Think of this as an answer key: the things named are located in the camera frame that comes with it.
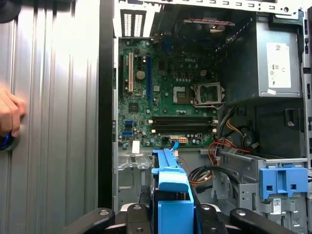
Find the person's bare hand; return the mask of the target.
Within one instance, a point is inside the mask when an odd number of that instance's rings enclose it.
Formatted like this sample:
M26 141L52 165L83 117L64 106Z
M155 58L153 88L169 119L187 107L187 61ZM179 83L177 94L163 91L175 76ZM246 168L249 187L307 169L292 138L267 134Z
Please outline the person's bare hand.
M18 96L10 93L4 86L0 86L0 136L11 134L18 137L20 121L26 113L25 102Z

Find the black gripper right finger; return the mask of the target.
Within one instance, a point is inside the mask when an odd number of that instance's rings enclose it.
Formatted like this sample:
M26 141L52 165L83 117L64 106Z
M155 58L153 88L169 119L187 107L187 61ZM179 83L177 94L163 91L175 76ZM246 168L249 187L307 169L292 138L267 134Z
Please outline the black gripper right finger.
M196 206L197 234L293 234L294 232L245 208L230 215L218 212L210 204Z

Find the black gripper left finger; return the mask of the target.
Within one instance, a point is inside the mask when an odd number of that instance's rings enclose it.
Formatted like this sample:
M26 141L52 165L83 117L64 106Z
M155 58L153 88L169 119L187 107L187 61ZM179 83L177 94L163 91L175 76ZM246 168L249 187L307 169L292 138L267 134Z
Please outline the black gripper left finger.
M140 203L115 213L97 208L64 227L60 234L152 234L148 208Z

